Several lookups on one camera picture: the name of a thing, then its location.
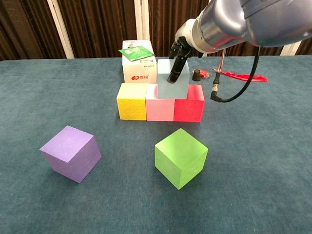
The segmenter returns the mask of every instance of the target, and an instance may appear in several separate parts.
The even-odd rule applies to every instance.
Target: yellow cube
[[[146,92],[148,84],[122,83],[117,95],[120,119],[146,120]]]

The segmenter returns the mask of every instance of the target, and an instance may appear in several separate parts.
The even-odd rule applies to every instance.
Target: light blue cube
[[[157,63],[158,99],[186,99],[190,81],[189,65],[186,62],[174,84],[167,81],[175,59],[159,59]]]

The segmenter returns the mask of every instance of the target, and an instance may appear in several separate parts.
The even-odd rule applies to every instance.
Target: green cube
[[[181,189],[204,167],[208,148],[178,129],[155,145],[155,167]]]

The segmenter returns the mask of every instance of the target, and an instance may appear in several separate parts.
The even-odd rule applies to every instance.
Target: red cube
[[[186,99],[175,100],[174,121],[200,122],[205,105],[203,89],[199,84],[190,84]]]

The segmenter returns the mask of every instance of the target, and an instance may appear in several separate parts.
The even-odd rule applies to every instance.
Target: purple cube
[[[54,171],[82,182],[101,158],[93,135],[66,126],[40,149]]]

